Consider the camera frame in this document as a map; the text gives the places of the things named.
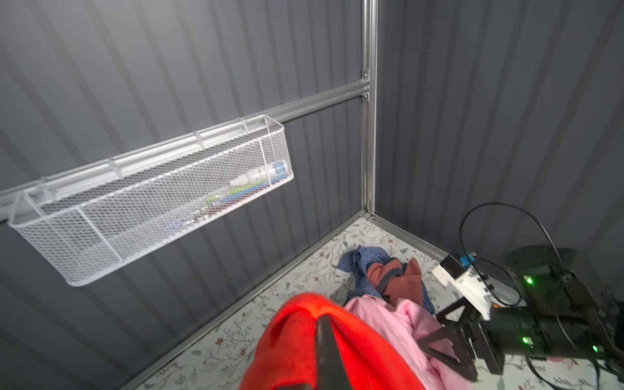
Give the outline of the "maroon cloth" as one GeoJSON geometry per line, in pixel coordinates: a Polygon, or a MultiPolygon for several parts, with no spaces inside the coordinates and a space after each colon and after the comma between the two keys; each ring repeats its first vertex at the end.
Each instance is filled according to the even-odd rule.
{"type": "Polygon", "coordinates": [[[367,279],[375,292],[396,307],[400,300],[408,300],[423,306],[423,274],[416,258],[402,263],[391,258],[386,264],[373,263],[367,271],[367,279]]]}

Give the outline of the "pink cloth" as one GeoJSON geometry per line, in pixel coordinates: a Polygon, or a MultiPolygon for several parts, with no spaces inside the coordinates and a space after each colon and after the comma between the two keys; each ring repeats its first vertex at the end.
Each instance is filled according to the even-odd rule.
{"type": "Polygon", "coordinates": [[[401,299],[395,306],[383,299],[365,295],[349,300],[345,307],[377,331],[405,360],[426,389],[472,389],[443,362],[425,354],[418,341],[441,329],[440,323],[421,305],[401,299]]]}

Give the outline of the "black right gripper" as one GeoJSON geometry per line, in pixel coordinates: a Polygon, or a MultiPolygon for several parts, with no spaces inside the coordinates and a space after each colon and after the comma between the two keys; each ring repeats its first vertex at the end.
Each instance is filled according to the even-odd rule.
{"type": "Polygon", "coordinates": [[[485,320],[465,298],[435,315],[441,328],[418,340],[419,348],[458,375],[476,382],[475,358],[494,375],[504,372],[507,355],[531,352],[531,316],[526,307],[494,309],[485,320]]]}

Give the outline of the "red cloth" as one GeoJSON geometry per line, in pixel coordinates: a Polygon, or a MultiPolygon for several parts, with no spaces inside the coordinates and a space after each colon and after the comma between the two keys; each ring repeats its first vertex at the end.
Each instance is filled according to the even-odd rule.
{"type": "Polygon", "coordinates": [[[422,389],[379,333],[316,293],[287,301],[266,326],[242,389],[422,389]]]}

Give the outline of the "floral table mat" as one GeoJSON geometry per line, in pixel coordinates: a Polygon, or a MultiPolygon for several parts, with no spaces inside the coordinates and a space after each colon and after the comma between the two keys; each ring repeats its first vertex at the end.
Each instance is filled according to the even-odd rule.
{"type": "MultiPolygon", "coordinates": [[[[319,293],[344,305],[354,289],[353,277],[337,268],[345,253],[359,246],[380,247],[403,261],[415,258],[424,274],[424,284],[435,308],[443,309],[460,297],[450,285],[443,286],[432,275],[442,256],[415,240],[404,240],[370,219],[358,218],[306,258],[289,263],[265,289],[245,305],[206,325],[184,341],[161,362],[127,389],[237,389],[254,358],[261,335],[274,314],[299,293],[319,293]]],[[[554,383],[568,389],[621,389],[614,375],[596,375],[590,362],[566,359],[560,362],[534,361],[531,372],[524,357],[505,359],[503,375],[492,375],[484,361],[476,362],[479,377],[475,389],[546,389],[554,383]]]]}

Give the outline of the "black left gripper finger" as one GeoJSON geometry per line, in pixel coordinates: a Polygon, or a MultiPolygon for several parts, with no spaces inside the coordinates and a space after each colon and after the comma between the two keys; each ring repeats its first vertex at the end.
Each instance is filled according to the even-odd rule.
{"type": "Polygon", "coordinates": [[[329,315],[321,316],[316,322],[316,388],[318,390],[352,389],[331,324],[329,315]]]}

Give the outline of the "tube in white basket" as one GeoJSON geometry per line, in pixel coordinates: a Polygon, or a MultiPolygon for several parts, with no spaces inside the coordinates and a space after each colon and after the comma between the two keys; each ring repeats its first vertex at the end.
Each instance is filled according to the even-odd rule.
{"type": "Polygon", "coordinates": [[[255,167],[230,181],[232,187],[257,185],[258,183],[281,180],[289,176],[289,164],[285,160],[255,167]]]}

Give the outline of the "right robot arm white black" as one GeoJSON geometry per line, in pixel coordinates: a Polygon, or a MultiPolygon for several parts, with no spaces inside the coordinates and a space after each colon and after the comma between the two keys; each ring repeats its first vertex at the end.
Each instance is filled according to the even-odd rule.
{"type": "Polygon", "coordinates": [[[377,331],[428,388],[460,389],[478,379],[476,361],[502,375],[505,358],[585,358],[596,371],[623,374],[623,311],[604,292],[593,292],[573,266],[578,253],[530,245],[506,260],[519,299],[496,307],[493,287],[474,265],[475,255],[452,254],[434,270],[442,284],[461,293],[433,315],[427,309],[416,263],[372,259],[363,248],[340,263],[361,275],[346,310],[377,331]]]}

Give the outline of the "blue denim cloth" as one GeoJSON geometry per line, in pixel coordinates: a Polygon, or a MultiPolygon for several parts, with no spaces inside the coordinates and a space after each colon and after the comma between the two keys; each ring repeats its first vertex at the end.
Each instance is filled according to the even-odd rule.
{"type": "MultiPolygon", "coordinates": [[[[392,257],[380,247],[364,247],[360,245],[356,250],[345,254],[336,268],[340,271],[354,275],[355,287],[347,293],[349,301],[355,297],[372,296],[383,300],[379,293],[375,292],[371,282],[367,279],[368,268],[373,263],[386,264],[392,257]]],[[[424,304],[423,308],[430,314],[435,314],[436,309],[429,298],[427,288],[423,283],[424,304]]]]}

